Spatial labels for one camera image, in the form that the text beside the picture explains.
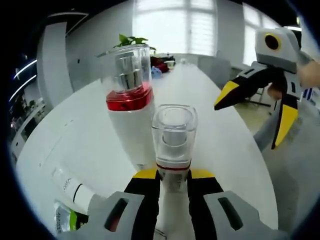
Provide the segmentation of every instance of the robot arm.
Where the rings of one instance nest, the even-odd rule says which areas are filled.
[[[124,192],[117,191],[108,198],[93,197],[88,222],[57,238],[152,240],[159,213],[159,177],[156,169],[142,170],[131,179]],[[223,192],[212,173],[190,171],[187,188],[196,240],[287,239],[285,233],[263,224],[251,205],[230,191]]]
[[[255,52],[257,61],[250,69],[242,71],[227,82],[215,101],[214,109],[233,106],[252,97],[259,88],[269,83],[282,92],[279,118],[271,148],[277,147],[298,117],[301,87],[297,76],[298,41],[288,29],[260,29],[256,32]]]

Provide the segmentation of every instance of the white wall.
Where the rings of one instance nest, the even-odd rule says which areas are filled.
[[[75,91],[100,78],[108,69],[107,58],[96,56],[117,45],[119,34],[132,35],[132,18],[133,1],[126,1],[94,16],[66,38],[68,68]]]
[[[37,82],[49,109],[73,93],[66,58],[66,27],[66,22],[46,26],[38,45]]]
[[[243,69],[245,46],[244,11],[240,4],[215,0],[217,8],[217,56]]]

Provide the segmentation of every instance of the potted plant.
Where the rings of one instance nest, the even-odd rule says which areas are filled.
[[[128,45],[134,45],[134,44],[145,44],[148,39],[144,37],[135,37],[135,36],[125,36],[122,34],[119,34],[119,40],[120,43],[118,45],[115,45],[113,48],[119,48],[123,46]],[[152,46],[149,46],[151,50],[156,51],[156,49]]]

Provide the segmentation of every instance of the ceiling light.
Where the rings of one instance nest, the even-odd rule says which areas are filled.
[[[15,93],[10,97],[9,102],[11,101],[11,99],[14,98],[14,96],[15,96],[25,85],[27,85],[27,84],[28,84],[32,79],[34,79],[36,76],[37,76],[37,75],[34,75],[34,76],[30,77],[30,79],[28,79],[24,84],[22,84],[22,85],[17,89],[17,91],[15,91]]]
[[[28,67],[30,67],[32,64],[36,63],[36,60],[33,60],[32,62],[30,62],[29,64],[27,64],[25,67],[23,67],[21,70],[19,70],[13,77],[13,79],[15,79],[20,73],[22,73],[24,70],[26,70]]]

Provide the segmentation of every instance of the white table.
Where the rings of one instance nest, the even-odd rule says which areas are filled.
[[[214,111],[220,90],[196,66],[178,64],[152,81],[155,103],[195,107],[198,128],[192,166],[215,173],[231,190],[278,228],[273,185],[253,136],[233,107]],[[97,194],[123,191],[135,174],[112,128],[99,80],[54,108],[34,129],[17,161],[17,175],[30,206],[54,234],[54,199],[79,211],[50,178],[58,163]]]

